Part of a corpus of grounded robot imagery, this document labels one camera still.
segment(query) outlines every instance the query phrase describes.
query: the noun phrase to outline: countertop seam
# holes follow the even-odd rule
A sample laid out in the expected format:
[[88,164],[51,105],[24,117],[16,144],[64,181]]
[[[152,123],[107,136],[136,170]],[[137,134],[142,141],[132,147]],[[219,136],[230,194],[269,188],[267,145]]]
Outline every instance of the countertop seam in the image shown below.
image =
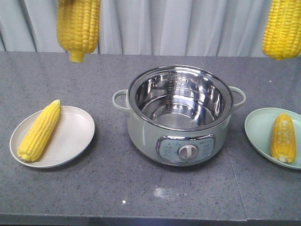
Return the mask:
[[236,181],[236,186],[237,186],[237,188],[238,188],[238,191],[239,191],[239,196],[240,196],[241,202],[242,202],[242,204],[243,204],[243,208],[244,208],[244,214],[245,214],[245,216],[246,216],[246,220],[248,220],[248,217],[247,217],[247,215],[246,215],[246,209],[245,209],[244,200],[243,200],[243,197],[242,197],[242,195],[241,195],[240,188],[239,188],[239,186],[238,186],[238,179],[237,179],[237,176],[236,176],[235,170],[234,170],[234,168],[233,168],[232,159],[231,159],[231,156],[229,155],[228,148],[227,148],[227,147],[225,147],[225,149],[226,149],[227,155],[228,155],[228,157],[229,157],[229,159],[230,159],[231,168],[232,168],[232,171],[233,171],[233,174],[234,174],[234,178],[235,178],[235,181]]

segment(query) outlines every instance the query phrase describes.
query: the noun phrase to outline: pot handle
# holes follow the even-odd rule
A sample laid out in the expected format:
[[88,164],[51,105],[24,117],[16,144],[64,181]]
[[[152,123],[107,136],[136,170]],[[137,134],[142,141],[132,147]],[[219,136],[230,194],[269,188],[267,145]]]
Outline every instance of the pot handle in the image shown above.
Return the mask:
[[[125,100],[126,107],[122,107],[116,103],[116,98],[121,95],[126,96],[126,100]],[[127,103],[127,89],[119,90],[116,93],[114,93],[112,102],[113,102],[114,107],[117,108],[118,110],[121,110],[122,112],[127,113],[127,114],[131,113],[131,109],[128,107],[128,103]]]
[[239,88],[236,88],[236,87],[233,87],[233,86],[230,86],[229,88],[230,88],[231,92],[238,93],[243,98],[243,100],[241,102],[239,102],[237,104],[233,104],[233,106],[232,106],[232,109],[233,109],[232,112],[235,112],[238,108],[240,108],[245,103],[245,101],[246,101],[246,95]]

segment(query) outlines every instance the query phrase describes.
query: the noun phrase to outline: corn cob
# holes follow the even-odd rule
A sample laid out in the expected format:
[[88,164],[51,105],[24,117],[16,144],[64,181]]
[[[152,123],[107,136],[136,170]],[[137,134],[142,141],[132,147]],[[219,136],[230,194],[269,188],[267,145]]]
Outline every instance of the corn cob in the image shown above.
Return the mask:
[[276,60],[301,53],[301,0],[272,0],[262,51]]
[[296,138],[293,121],[286,113],[281,113],[274,122],[271,156],[281,162],[291,163],[296,158]]
[[56,35],[60,46],[70,51],[72,62],[82,63],[92,53],[99,36],[100,0],[59,0]]
[[22,161],[36,161],[53,132],[61,111],[60,100],[53,101],[40,113],[18,148]]

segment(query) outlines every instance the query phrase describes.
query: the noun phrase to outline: stainless steel inner pot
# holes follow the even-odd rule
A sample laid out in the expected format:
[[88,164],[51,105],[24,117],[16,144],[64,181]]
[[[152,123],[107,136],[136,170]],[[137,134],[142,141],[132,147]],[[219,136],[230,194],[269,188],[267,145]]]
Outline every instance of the stainless steel inner pot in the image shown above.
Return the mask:
[[197,131],[223,122],[231,113],[229,87],[196,67],[171,65],[149,70],[130,85],[132,109],[147,122],[178,131]]

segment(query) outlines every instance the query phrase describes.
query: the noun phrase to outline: control panel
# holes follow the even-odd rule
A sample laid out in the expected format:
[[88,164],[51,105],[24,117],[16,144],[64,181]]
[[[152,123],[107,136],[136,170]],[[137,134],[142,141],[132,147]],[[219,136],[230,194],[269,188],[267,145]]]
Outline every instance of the control panel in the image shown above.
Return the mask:
[[214,134],[201,137],[159,137],[158,154],[172,162],[194,162],[211,155],[214,150]]

